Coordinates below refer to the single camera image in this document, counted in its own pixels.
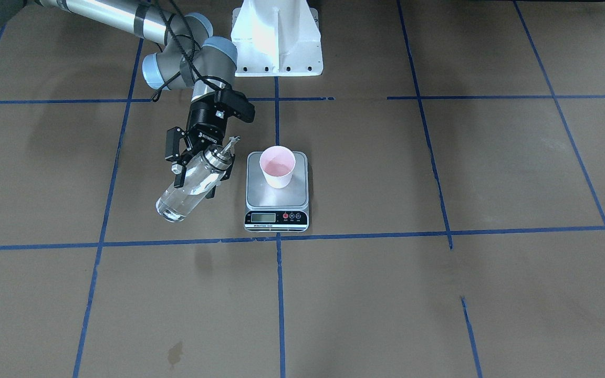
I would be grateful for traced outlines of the silver digital kitchen scale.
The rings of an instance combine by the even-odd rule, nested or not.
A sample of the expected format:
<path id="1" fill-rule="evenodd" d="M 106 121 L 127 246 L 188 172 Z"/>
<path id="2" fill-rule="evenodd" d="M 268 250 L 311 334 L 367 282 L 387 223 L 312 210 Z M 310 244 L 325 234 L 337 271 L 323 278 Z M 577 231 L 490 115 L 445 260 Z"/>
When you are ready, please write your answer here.
<path id="1" fill-rule="evenodd" d="M 247 158 L 245 217 L 248 232 L 305 232 L 310 225 L 307 156 L 294 151 L 292 180 L 283 188 L 271 187 L 259 166 L 261 151 Z"/>

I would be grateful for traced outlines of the brown paper table cover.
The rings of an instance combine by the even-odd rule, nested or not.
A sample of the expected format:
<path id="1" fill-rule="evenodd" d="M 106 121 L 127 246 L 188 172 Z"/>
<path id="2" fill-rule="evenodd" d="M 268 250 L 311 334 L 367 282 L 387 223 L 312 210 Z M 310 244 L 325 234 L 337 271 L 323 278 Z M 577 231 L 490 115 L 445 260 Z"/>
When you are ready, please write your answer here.
<path id="1" fill-rule="evenodd" d="M 181 223 L 158 46 L 0 29 L 0 377 L 605 377 L 605 2 L 310 4 L 322 75 L 236 80 L 255 121 Z M 305 232 L 244 228 L 276 145 Z"/>

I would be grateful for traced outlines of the clear glass sauce bottle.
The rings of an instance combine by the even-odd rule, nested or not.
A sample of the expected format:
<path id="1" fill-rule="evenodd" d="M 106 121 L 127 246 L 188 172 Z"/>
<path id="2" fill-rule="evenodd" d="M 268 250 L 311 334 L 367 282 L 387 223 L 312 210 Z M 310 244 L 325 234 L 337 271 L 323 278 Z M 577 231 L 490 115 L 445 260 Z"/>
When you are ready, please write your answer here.
<path id="1" fill-rule="evenodd" d="M 158 214 L 170 222 L 180 222 L 211 194 L 220 181 L 227 179 L 235 160 L 234 146 L 242 137 L 231 136 L 226 146 L 211 144 L 187 165 L 183 187 L 168 189 L 156 201 Z"/>

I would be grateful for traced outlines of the pink plastic cup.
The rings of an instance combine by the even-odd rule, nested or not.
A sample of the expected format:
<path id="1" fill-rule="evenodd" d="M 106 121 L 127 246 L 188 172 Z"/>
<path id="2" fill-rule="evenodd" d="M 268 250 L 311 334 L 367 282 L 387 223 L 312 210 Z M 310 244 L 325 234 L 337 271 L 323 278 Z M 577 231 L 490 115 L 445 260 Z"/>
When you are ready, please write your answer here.
<path id="1" fill-rule="evenodd" d="M 281 189 L 290 184 L 296 167 L 295 154 L 284 146 L 271 146 L 261 153 L 259 167 L 269 186 Z"/>

